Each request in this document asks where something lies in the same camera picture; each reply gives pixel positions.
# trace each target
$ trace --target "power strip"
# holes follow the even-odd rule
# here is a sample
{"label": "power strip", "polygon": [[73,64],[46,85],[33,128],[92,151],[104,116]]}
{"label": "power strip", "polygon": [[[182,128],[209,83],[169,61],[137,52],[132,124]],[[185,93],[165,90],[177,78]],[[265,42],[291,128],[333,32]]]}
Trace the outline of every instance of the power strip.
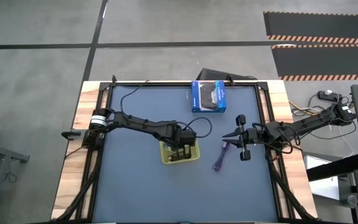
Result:
{"label": "power strip", "polygon": [[332,101],[332,102],[338,102],[339,99],[342,98],[342,94],[337,94],[337,93],[333,93],[331,90],[327,90],[327,91],[319,91],[317,93],[317,97],[320,100],[327,100],[327,101]]}

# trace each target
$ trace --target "table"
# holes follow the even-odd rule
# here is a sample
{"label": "table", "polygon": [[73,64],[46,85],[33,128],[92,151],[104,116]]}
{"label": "table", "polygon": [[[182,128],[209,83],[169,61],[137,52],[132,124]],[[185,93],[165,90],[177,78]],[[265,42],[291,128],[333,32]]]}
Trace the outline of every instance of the table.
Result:
{"label": "table", "polygon": [[[290,106],[288,104],[288,98],[285,91],[284,82],[281,80],[269,80],[266,82],[269,88],[270,99],[272,102],[272,110],[275,119],[277,121],[292,122],[293,120],[290,112]],[[99,84],[100,82],[84,82],[73,124],[74,129],[86,129],[88,127],[91,113],[96,105]],[[269,121],[267,105],[264,101],[264,97],[262,97],[262,105],[264,106],[265,119],[266,121]],[[77,149],[78,147],[80,147],[80,145],[81,140],[70,141],[67,153],[70,153],[71,151]],[[52,218],[56,218],[60,214],[62,214],[67,208],[67,206],[71,203],[75,195],[78,193],[83,175],[85,157],[86,150],[82,149],[75,154],[72,154],[70,156],[70,159],[67,159],[65,161],[62,169],[62,176],[60,178],[59,187],[57,190],[57,196],[52,212]],[[312,215],[317,216],[301,152],[294,151],[292,154],[285,154],[283,156],[283,159],[291,190],[293,191],[297,199],[300,201],[300,203],[307,209],[307,211]],[[83,211],[88,210],[87,201],[89,200],[89,195],[90,191],[88,191],[87,196],[85,197],[85,206],[83,207]],[[282,204],[283,208],[283,216],[287,217],[288,211],[286,210],[286,202],[281,190],[279,190],[279,195],[280,203]]]}

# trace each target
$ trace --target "yellow basket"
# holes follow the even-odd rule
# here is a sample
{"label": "yellow basket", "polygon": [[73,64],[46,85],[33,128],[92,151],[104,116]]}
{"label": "yellow basket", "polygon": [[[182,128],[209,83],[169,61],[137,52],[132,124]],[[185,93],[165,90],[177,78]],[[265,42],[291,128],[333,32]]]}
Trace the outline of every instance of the yellow basket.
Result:
{"label": "yellow basket", "polygon": [[171,162],[168,160],[168,157],[173,154],[172,151],[165,148],[165,143],[160,141],[160,152],[161,152],[161,160],[164,164],[177,164],[181,162],[191,162],[195,161],[198,158],[200,158],[200,148],[198,147],[198,140],[196,140],[196,143],[194,146],[190,148],[191,151],[191,158],[190,159],[182,159],[179,161]]}

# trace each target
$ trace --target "box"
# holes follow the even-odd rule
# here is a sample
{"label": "box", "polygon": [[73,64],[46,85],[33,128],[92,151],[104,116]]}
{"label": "box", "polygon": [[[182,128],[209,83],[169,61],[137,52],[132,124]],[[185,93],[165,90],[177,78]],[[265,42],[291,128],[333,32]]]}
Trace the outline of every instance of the box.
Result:
{"label": "box", "polygon": [[192,81],[191,95],[194,113],[223,113],[226,110],[223,81]]}

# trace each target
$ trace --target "black mat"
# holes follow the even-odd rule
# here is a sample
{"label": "black mat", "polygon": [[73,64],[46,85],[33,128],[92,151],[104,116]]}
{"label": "black mat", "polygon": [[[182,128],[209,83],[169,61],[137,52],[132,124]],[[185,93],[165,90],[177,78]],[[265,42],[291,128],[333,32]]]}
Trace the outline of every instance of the black mat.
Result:
{"label": "black mat", "polygon": [[358,44],[358,15],[264,12],[272,40]]}
{"label": "black mat", "polygon": [[358,45],[273,46],[272,52],[286,81],[358,80]]}

